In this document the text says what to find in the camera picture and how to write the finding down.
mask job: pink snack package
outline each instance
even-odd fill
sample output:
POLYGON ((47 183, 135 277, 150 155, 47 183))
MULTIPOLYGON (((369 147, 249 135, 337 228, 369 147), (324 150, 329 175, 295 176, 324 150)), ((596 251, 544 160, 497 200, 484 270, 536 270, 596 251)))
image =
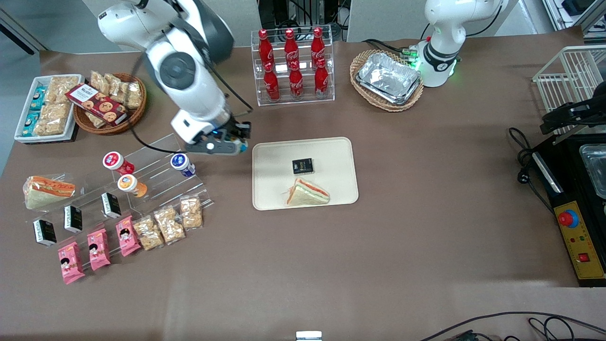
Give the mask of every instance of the pink snack package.
POLYGON ((116 225, 116 232, 118 232, 122 256, 128 256, 138 249, 141 249, 141 245, 139 245, 139 240, 137 239, 137 234, 133 229, 132 218, 133 216, 129 215, 116 225))
POLYGON ((82 261, 80 260, 79 253, 80 250, 75 241, 64 248, 59 249, 61 274, 63 275, 63 282, 65 282, 65 284, 69 284, 85 276, 84 271, 82 270, 82 261))
POLYGON ((107 247, 107 233, 105 230, 95 231, 87 236, 88 254, 90 255, 90 267, 94 270, 101 266, 109 265, 110 250, 107 247))

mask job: red emergency stop button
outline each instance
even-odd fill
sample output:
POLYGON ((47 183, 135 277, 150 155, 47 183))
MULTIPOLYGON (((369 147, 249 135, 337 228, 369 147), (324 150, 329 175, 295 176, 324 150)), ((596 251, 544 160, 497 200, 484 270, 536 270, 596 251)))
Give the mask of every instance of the red emergency stop button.
POLYGON ((581 263, 589 262, 589 255, 588 254, 579 254, 579 262, 581 262, 581 263))
POLYGON ((579 224, 579 216, 575 213, 575 211, 567 209, 558 215, 558 221, 564 226, 575 228, 579 224))

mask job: acrylic display stand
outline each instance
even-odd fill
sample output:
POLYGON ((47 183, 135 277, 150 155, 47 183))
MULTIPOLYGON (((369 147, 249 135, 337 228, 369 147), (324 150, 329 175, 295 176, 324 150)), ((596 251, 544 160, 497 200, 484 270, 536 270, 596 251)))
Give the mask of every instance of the acrylic display stand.
POLYGON ((293 27, 295 30, 295 40, 299 46, 299 66, 303 75, 303 99, 293 100, 290 96, 290 80, 284 56, 284 43, 286 42, 286 29, 267 30, 267 39, 273 46, 273 56, 275 60, 274 71, 278 77, 278 87, 280 88, 280 100, 270 102, 267 91, 265 90, 265 81, 263 76, 265 70, 259 57, 259 32, 251 32, 251 49, 253 54, 253 70, 255 71, 255 86, 257 93, 257 103, 259 106, 269 106, 272 104, 290 104, 318 101, 335 100, 335 59, 333 54, 333 35, 330 25, 320 25, 323 30, 322 40, 324 40, 324 58, 326 59, 326 71, 328 71, 328 95, 326 98, 317 98, 315 94, 315 71, 311 68, 311 42, 313 41, 313 29, 317 26, 293 27))
MULTIPOLYGON (((181 150, 179 141, 174 134, 167 135, 150 145, 167 150, 181 150)), ((125 155, 125 159, 135 165, 133 175, 141 183, 147 185, 147 193, 141 198, 135 198, 134 195, 118 189, 116 182, 119 174, 103 168, 102 171, 86 176, 85 181, 83 181, 84 185, 80 191, 84 194, 53 204, 50 209, 47 208, 47 212, 43 212, 42 215, 38 212, 38 216, 28 220, 27 223, 31 229, 33 229, 32 223, 38 219, 53 223, 57 243, 47 248, 52 249, 57 258, 56 252, 60 248, 76 241, 80 248, 82 265, 86 271, 90 269, 88 234, 101 229, 107 231, 107 243, 111 258, 120 251, 115 226, 120 220, 129 215, 133 216, 133 220, 137 220, 148 214, 152 214, 153 211, 163 206, 178 204, 179 198, 182 195, 197 195, 203 209, 213 203, 208 196, 206 187, 197 175, 186 178, 181 172, 172 168, 170 165, 171 156, 172 154, 158 152, 146 147, 125 155), (105 192, 109 192, 118 198, 122 211, 122 215, 119 218, 110 218, 103 214, 101 194, 105 192), (82 211, 82 232, 74 234, 63 228, 63 207, 68 205, 79 208, 82 211)))

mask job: sandwich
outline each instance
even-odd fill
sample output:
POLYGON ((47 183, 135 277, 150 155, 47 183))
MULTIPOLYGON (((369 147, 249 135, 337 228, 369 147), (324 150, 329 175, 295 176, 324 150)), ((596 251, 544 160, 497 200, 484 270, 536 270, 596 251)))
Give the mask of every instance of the sandwich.
POLYGON ((48 204, 71 198, 75 192, 76 186, 71 183, 37 176, 29 177, 23 185, 25 206, 28 209, 39 209, 48 204))
POLYGON ((295 184, 289 192, 286 201, 289 206, 322 205, 330 201, 328 192, 301 178, 295 179, 295 184))

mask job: table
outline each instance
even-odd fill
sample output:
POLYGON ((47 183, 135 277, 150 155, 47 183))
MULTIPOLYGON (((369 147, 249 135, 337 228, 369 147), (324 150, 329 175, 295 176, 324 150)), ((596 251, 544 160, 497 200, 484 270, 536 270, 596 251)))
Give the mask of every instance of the table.
MULTIPOLYGON (((11 340, 292 340, 297 330, 317 329, 325 340, 415 340, 505 310, 603 325, 605 289, 576 287, 552 216, 516 182, 518 147, 507 138, 516 126, 533 144, 543 139, 531 77, 562 47, 579 44, 578 29, 468 39, 444 86, 392 114, 349 83, 350 61, 368 46, 337 43, 336 101, 259 108, 249 116, 250 144, 348 137, 355 204, 256 211, 251 153, 198 155, 192 160, 216 202, 205 228, 69 286, 56 253, 36 245, 23 223, 22 182, 65 165, 84 175, 101 167, 107 151, 139 145, 129 133, 85 132, 69 144, 15 144, 0 180, 0 333, 11 340)), ((88 75, 129 72, 137 57, 44 52, 41 64, 43 74, 88 75)), ((254 103, 249 49, 235 49, 218 70, 254 103)), ((151 142, 171 132, 177 107, 138 74, 149 100, 136 128, 151 142)), ((235 98, 230 103, 244 110, 235 98)), ((469 327, 535 338, 523 317, 469 327)), ((595 337, 576 329, 577 337, 595 337)))

